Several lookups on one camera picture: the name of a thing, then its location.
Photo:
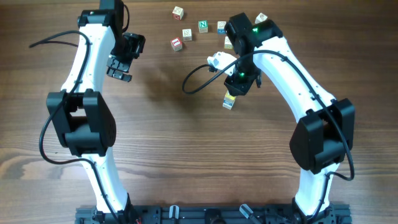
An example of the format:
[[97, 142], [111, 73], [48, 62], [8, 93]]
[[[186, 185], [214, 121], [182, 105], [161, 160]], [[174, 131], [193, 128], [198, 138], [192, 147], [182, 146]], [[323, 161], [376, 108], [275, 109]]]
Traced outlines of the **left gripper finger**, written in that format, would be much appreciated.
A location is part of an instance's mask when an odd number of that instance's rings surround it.
[[107, 66], [113, 70], [128, 73], [131, 63], [132, 60], [130, 58], [119, 60], [117, 57], [110, 55], [107, 61]]
[[124, 81], [124, 82], [130, 82], [132, 76], [125, 74], [123, 72], [120, 72], [118, 70], [115, 70], [113, 68], [108, 68], [107, 72], [106, 72], [107, 76]]

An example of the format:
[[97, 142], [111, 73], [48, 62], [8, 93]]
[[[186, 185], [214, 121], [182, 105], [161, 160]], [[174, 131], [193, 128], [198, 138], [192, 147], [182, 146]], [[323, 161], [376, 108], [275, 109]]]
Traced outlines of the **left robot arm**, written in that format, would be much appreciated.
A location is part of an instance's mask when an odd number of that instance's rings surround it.
[[140, 223], [140, 215], [124, 189], [113, 157], [116, 122], [103, 96], [106, 76], [125, 82], [131, 63], [142, 53], [145, 38], [127, 32], [127, 6], [122, 1], [101, 1], [99, 8], [84, 10], [78, 17], [77, 52], [70, 74], [58, 92], [48, 94], [50, 113], [39, 137], [53, 124], [60, 144], [74, 156], [88, 175], [96, 196], [94, 208], [79, 208], [76, 223]]

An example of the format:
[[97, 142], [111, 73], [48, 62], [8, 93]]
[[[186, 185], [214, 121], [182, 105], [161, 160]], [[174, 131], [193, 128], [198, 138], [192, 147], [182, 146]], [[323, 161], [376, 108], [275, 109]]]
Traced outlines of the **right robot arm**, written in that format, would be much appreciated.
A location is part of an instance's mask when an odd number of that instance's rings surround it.
[[265, 73], [297, 122], [289, 142], [301, 168], [294, 197], [295, 220], [315, 223], [325, 218], [331, 208], [332, 179], [354, 179], [354, 105], [349, 99], [337, 100], [315, 81], [274, 21], [252, 24], [242, 12], [230, 17], [224, 30], [239, 55], [227, 66], [233, 69], [224, 81], [229, 94], [244, 96], [253, 84], [261, 85]]

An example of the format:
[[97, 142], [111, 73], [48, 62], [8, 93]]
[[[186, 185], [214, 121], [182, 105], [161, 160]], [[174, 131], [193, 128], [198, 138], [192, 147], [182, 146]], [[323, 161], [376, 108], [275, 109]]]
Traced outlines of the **yellow top block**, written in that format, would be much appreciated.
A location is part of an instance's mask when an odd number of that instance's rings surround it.
[[226, 92], [225, 96], [224, 96], [224, 100], [228, 101], [229, 103], [234, 103], [235, 102], [236, 97], [232, 96], [229, 94], [229, 91]]

